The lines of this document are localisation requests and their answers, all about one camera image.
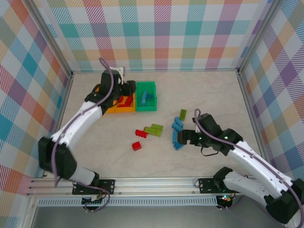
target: blue lego brick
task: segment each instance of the blue lego brick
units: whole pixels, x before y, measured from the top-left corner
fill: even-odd
[[[177,131],[173,131],[173,134],[172,134],[172,143],[173,144],[177,143]]]
[[[147,94],[146,98],[147,98],[148,100],[152,100],[152,99],[153,99],[153,95],[152,95],[152,94]]]
[[[141,104],[142,104],[142,106],[146,106],[146,98],[142,98]]]
[[[175,117],[174,118],[174,122],[179,125],[180,127],[184,127],[184,124],[182,123],[182,121],[180,120],[179,117]]]
[[[142,94],[142,99],[146,99],[146,98],[147,98],[147,95],[148,95],[148,92],[147,92],[147,91],[144,91],[143,94]]]
[[[177,132],[180,132],[182,130],[182,127],[177,125],[176,123],[173,123],[171,126],[174,130],[176,130]]]
[[[178,151],[180,148],[182,148],[184,145],[182,145],[182,144],[179,144],[178,142],[177,143],[175,143],[174,145],[173,145],[173,147],[174,147],[174,149],[176,150],[176,151]]]

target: orange bin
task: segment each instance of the orange bin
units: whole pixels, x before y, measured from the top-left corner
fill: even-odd
[[[135,112],[136,111],[136,99],[135,99],[135,93],[133,93],[133,101],[131,102],[129,107],[119,107],[119,105],[124,105],[125,101],[128,99],[127,96],[123,97],[122,102],[117,103],[117,101],[114,101],[113,104],[116,104],[112,108],[109,108],[106,113],[125,113],[125,112]]]

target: white robotic arm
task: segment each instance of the white robotic arm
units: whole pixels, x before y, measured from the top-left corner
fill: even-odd
[[[196,130],[182,130],[178,133],[180,144],[187,144],[190,140],[190,144],[202,149],[212,147],[243,165],[256,179],[250,180],[223,167],[213,176],[219,190],[234,190],[252,198],[265,206],[268,213],[280,223],[287,224],[291,218],[298,218],[299,206],[292,191],[303,205],[304,182],[301,179],[292,180],[282,174],[253,151],[235,131],[221,130],[210,114],[195,117],[193,122]]]
[[[38,142],[39,165],[46,171],[53,172],[52,152],[55,150],[56,171],[60,178],[71,180],[92,187],[99,187],[99,175],[77,164],[72,151],[83,134],[98,120],[108,108],[121,96],[131,96],[136,90],[135,81],[124,82],[124,68],[111,68],[113,89],[110,91],[111,76],[108,70],[102,73],[101,83],[94,87],[85,98],[79,111],[58,132],[50,138],[42,137]]]

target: lime green lego brick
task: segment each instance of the lime green lego brick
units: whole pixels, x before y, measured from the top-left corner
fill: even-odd
[[[181,109],[180,111],[180,120],[185,120],[187,110]]]
[[[162,132],[163,126],[153,123],[151,128],[155,128],[155,129],[160,130]]]
[[[152,128],[152,127],[145,127],[144,132],[147,132],[150,135],[154,135],[154,136],[158,136],[158,137],[160,137],[160,135],[162,134],[162,132],[160,130]]]

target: white table surface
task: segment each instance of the white table surface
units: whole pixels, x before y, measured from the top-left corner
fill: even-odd
[[[78,111],[100,74],[76,74],[62,126]],[[172,122],[186,109],[184,129],[195,129],[194,109],[211,114],[221,128],[232,128],[258,152],[242,93],[235,72],[127,72],[126,80],[155,81],[156,112],[105,114],[96,121],[72,151],[78,163],[100,177],[184,177],[213,176],[223,166],[242,175],[249,174],[240,164],[221,153],[200,154],[200,147],[186,145],[179,151],[172,146]],[[161,137],[135,136],[151,124],[163,125]],[[139,141],[142,149],[133,151]]]

